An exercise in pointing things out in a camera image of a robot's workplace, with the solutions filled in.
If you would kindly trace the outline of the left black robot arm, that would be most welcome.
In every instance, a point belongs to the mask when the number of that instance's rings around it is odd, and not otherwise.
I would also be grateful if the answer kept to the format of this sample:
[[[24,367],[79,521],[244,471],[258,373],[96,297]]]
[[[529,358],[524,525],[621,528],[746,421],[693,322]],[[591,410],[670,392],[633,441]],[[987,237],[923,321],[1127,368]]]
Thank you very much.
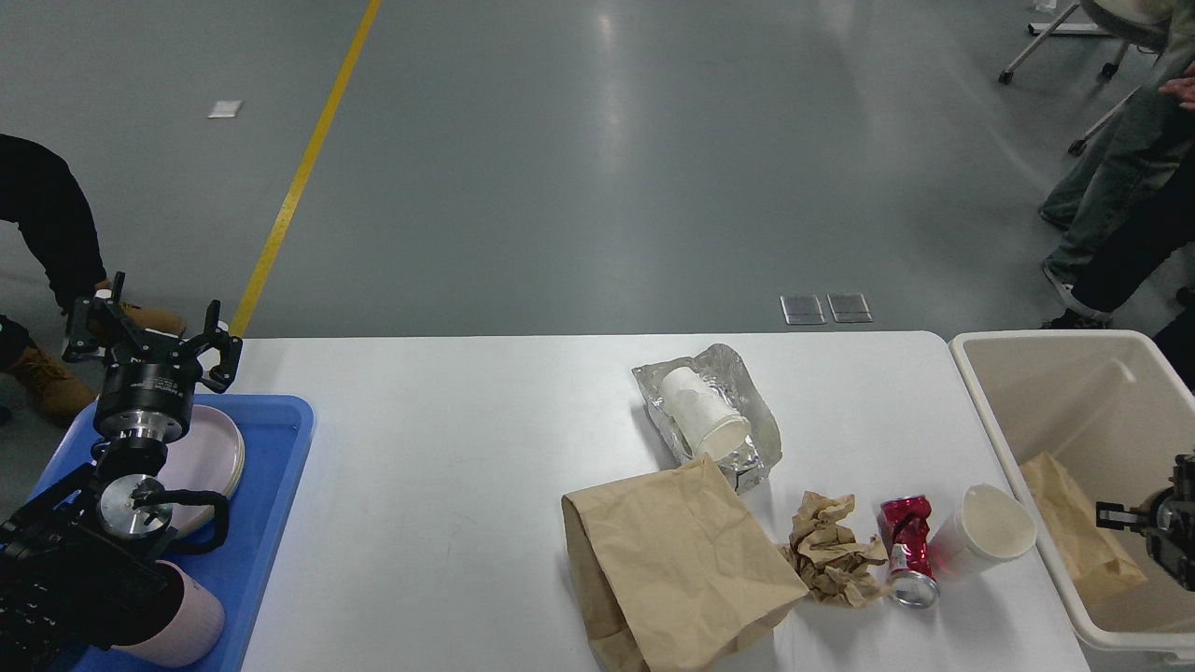
[[[167,554],[206,554],[228,537],[229,502],[171,489],[163,465],[191,424],[196,385],[222,393],[243,340],[206,307],[191,340],[137,326],[122,307],[123,273],[78,298],[65,332],[69,362],[99,360],[92,460],[4,521],[4,668],[47,671],[71,644],[131,647],[179,616],[184,579]]]

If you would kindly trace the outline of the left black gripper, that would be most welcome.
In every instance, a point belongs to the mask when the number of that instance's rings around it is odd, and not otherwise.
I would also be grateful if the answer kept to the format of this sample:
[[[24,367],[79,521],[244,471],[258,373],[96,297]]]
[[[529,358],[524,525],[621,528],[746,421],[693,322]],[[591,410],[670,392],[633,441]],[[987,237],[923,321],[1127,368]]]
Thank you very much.
[[[202,330],[176,346],[176,361],[133,358],[145,356],[146,335],[120,306],[124,280],[125,273],[116,271],[108,291],[74,299],[65,325],[63,360],[104,365],[93,417],[99,435],[174,442],[190,429],[195,386],[225,393],[235,380],[244,342],[220,319],[221,301],[210,301]],[[204,369],[200,358],[209,350],[217,353],[217,362]]]

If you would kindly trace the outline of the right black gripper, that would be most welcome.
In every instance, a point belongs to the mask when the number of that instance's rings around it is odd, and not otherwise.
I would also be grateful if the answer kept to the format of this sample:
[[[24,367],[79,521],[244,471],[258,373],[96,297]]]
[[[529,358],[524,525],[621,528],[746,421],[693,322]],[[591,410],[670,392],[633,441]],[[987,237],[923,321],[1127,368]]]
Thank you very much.
[[[1194,591],[1194,456],[1176,456],[1169,488],[1135,508],[1097,501],[1093,523],[1104,530],[1146,534],[1148,556],[1173,581]]]

